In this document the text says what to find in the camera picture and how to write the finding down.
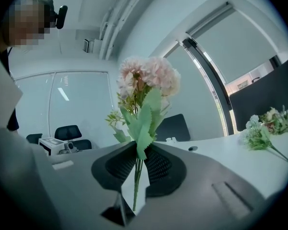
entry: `ceiling pipe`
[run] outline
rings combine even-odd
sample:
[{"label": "ceiling pipe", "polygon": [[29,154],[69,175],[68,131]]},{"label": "ceiling pipe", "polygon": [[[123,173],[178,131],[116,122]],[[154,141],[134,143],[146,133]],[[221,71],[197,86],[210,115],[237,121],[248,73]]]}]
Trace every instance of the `ceiling pipe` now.
[{"label": "ceiling pipe", "polygon": [[99,59],[104,59],[106,56],[106,50],[108,48],[108,45],[110,43],[111,37],[113,35],[114,29],[122,15],[122,13],[124,12],[125,7],[127,6],[129,0],[119,0],[117,6],[114,8],[109,22],[108,22],[108,26],[104,35],[104,39],[102,40],[102,44],[101,44],[101,49],[100,49],[100,53],[99,53]]},{"label": "ceiling pipe", "polygon": [[122,27],[124,26],[124,24],[126,23],[130,13],[132,12],[132,10],[134,9],[134,7],[136,6],[138,2],[139,0],[130,0],[130,2],[128,3],[128,6],[126,7],[122,17],[120,18],[118,25],[115,27],[113,36],[111,37],[110,43],[108,45],[107,53],[106,53],[106,60],[109,60],[113,51],[114,42],[117,38],[117,35],[122,29]]}]

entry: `white desk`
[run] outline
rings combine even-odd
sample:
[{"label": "white desk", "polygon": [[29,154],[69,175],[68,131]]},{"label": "white desk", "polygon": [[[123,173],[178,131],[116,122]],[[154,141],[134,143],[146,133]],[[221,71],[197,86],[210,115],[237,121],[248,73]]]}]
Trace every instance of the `white desk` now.
[{"label": "white desk", "polygon": [[[239,134],[200,141],[178,142],[172,146],[210,157],[253,185],[265,198],[285,188],[288,181],[288,162],[271,149],[248,150],[240,145]],[[288,132],[271,136],[272,144],[288,158]]]}]

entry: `person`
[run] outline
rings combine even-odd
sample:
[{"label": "person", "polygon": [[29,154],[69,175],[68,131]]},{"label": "person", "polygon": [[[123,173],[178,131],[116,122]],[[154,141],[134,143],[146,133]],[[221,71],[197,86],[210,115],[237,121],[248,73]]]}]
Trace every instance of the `person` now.
[{"label": "person", "polygon": [[[53,0],[24,0],[10,7],[0,25],[0,60],[9,74],[8,47],[33,45],[51,27],[55,27]],[[7,128],[19,129],[15,110]]]}]

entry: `white device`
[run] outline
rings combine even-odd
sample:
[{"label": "white device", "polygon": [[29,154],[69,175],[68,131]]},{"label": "white device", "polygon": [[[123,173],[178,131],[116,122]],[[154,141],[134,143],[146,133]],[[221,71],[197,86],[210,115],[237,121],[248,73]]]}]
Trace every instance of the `white device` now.
[{"label": "white device", "polygon": [[58,140],[55,138],[40,138],[38,144],[44,148],[47,156],[57,155],[61,150],[65,150],[65,144],[67,141]]}]

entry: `white machine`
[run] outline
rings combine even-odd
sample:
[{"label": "white machine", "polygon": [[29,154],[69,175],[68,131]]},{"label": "white machine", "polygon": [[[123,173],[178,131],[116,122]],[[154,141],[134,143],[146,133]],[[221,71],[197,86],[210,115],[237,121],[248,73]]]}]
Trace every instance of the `white machine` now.
[{"label": "white machine", "polygon": [[47,156],[74,153],[78,151],[77,148],[73,146],[72,142],[51,137],[38,139],[38,144],[44,148]]}]

